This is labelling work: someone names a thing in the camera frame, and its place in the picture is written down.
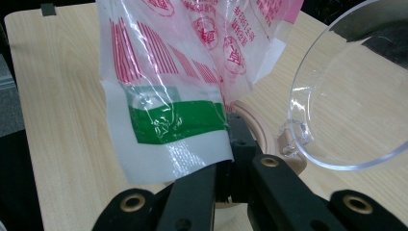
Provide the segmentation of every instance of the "clear plastic container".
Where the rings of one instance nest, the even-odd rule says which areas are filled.
[[[408,1],[366,1],[319,36],[293,81],[289,128],[323,167],[408,162]]]

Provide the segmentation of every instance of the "green stripe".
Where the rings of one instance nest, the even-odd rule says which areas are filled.
[[[211,101],[175,102],[148,111],[129,107],[129,113],[140,143],[179,141],[228,126],[223,105]]]

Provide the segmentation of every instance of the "light wood tabletop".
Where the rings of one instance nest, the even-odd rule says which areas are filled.
[[[95,4],[6,17],[45,230],[90,230],[118,193],[133,188],[116,159],[106,118]],[[242,101],[276,134],[302,58],[325,25],[301,13],[272,72]],[[300,178],[317,195],[351,189],[408,224],[408,167],[334,171],[308,163]],[[156,192],[160,186],[146,187]],[[251,230],[241,206],[219,230]]]

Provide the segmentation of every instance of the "gray carpet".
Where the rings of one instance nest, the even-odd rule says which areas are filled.
[[[0,137],[21,131],[24,121],[17,87],[0,54]]]

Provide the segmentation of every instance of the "plastic bag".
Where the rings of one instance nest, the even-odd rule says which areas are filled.
[[[230,103],[270,72],[284,47],[276,35],[291,5],[96,3],[108,124],[128,180],[171,181],[231,160],[224,106],[232,110]]]

